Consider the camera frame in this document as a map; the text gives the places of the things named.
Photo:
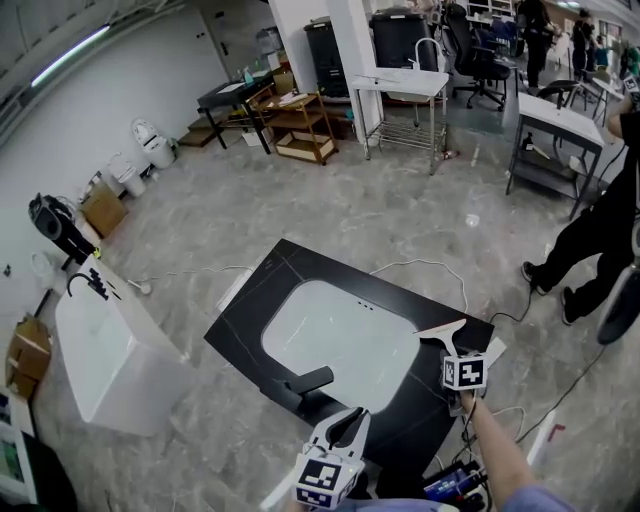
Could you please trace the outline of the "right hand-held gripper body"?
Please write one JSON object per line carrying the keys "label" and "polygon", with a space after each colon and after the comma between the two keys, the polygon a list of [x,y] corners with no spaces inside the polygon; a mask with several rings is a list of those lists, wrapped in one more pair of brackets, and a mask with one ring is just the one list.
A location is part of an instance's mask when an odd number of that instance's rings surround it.
{"label": "right hand-held gripper body", "polygon": [[481,393],[487,387],[487,359],[485,354],[475,353],[452,356],[441,352],[440,384],[448,404],[449,415],[464,414],[460,393]]}

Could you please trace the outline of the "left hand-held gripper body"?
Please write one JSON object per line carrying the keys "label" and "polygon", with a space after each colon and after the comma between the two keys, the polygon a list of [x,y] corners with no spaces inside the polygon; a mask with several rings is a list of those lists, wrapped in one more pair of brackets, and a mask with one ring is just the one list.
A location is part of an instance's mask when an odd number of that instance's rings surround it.
{"label": "left hand-held gripper body", "polygon": [[350,449],[332,448],[314,436],[294,467],[291,497],[312,509],[335,510],[354,489],[365,463]]}

